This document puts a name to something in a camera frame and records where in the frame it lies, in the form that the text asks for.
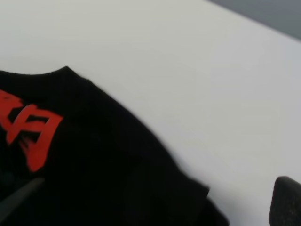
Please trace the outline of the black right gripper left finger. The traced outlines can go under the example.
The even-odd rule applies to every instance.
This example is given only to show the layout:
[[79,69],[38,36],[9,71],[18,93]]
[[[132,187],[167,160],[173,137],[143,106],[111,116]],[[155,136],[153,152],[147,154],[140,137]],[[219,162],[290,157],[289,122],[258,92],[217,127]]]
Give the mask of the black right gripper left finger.
[[0,219],[9,217],[23,202],[45,183],[44,178],[35,178],[0,202]]

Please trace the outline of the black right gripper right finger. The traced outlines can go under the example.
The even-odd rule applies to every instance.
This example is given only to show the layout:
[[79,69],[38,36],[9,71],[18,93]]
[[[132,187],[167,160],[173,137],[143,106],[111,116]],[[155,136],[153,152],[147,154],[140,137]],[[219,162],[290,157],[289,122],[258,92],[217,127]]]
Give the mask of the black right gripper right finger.
[[287,176],[278,177],[269,212],[271,226],[301,226],[301,184]]

